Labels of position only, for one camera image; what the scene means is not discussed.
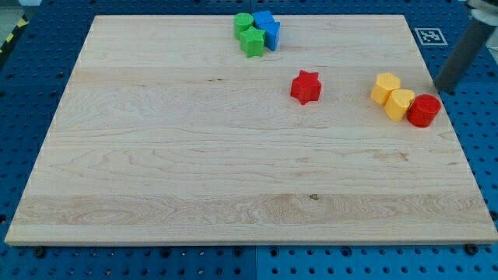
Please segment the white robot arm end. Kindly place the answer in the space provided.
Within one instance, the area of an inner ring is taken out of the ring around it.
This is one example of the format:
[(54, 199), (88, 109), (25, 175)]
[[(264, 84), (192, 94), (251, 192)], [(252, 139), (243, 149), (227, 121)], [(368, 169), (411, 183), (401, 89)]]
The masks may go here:
[(497, 26), (497, 0), (468, 0), (474, 19), (490, 26)]

